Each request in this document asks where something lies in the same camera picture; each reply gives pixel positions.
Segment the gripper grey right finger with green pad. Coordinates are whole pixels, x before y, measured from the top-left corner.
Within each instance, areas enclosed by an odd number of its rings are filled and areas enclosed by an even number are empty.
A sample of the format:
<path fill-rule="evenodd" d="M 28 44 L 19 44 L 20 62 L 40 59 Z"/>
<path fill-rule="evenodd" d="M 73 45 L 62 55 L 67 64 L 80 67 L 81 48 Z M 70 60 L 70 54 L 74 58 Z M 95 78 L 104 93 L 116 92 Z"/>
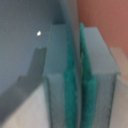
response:
<path fill-rule="evenodd" d="M 116 76 L 120 73 L 97 27 L 80 24 L 81 128 L 109 128 Z"/>

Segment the gripper grey left finger with green pad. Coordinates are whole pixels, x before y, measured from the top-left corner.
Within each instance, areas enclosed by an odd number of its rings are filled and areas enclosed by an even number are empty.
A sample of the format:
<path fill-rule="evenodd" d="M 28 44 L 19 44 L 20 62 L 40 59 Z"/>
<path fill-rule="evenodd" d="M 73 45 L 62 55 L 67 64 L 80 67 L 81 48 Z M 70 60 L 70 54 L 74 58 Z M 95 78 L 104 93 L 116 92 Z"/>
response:
<path fill-rule="evenodd" d="M 44 76 L 48 80 L 51 128 L 76 128 L 76 80 L 71 41 L 65 24 L 54 25 Z"/>

